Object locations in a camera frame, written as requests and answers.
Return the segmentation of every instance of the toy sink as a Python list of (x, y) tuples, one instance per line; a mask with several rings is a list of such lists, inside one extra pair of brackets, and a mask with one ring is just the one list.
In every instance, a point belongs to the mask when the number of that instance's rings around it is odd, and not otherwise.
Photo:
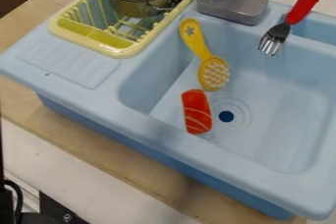
[[(56, 37), (45, 22), (2, 55), (0, 68), (49, 108), (269, 216), (324, 219), (336, 201), (336, 18), (311, 13), (276, 57), (257, 51), (289, 9), (271, 2), (248, 27), (202, 15), (194, 1), (128, 59)], [(200, 88), (198, 59), (178, 32), (184, 18), (199, 20), (232, 72), (206, 93), (214, 126), (201, 136), (187, 133), (181, 107), (181, 93)]]

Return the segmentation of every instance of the yellow dish rack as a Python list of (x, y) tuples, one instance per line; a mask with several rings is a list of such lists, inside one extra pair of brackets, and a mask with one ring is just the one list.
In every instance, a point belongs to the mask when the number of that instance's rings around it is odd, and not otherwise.
[(113, 58), (142, 52), (194, 0), (183, 0), (171, 12), (144, 19), (117, 13), (109, 0), (78, 0), (52, 18), (56, 36)]

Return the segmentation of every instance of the brush handle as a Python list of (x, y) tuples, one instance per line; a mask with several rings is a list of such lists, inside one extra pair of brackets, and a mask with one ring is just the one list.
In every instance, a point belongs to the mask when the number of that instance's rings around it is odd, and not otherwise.
[(180, 23), (179, 30), (185, 43), (202, 61), (206, 61), (212, 57), (211, 52), (205, 44), (203, 33), (197, 20), (183, 20)]
[(298, 0), (286, 17), (286, 23), (295, 25), (299, 23), (319, 0)]

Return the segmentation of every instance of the blue drain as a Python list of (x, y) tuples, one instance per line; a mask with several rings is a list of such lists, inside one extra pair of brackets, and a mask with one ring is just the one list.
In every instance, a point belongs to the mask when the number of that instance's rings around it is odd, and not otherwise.
[(230, 123), (235, 119), (235, 115), (231, 111), (222, 111), (218, 117), (224, 123)]

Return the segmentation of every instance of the wooden surface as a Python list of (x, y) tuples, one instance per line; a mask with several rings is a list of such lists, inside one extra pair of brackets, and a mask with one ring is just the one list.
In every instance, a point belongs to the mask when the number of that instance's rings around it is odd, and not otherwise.
[[(0, 20), (0, 53), (72, 0), (29, 0)], [(37, 96), (0, 78), (3, 116), (95, 167), (203, 223), (303, 224), (273, 220), (113, 140), (43, 107)]]

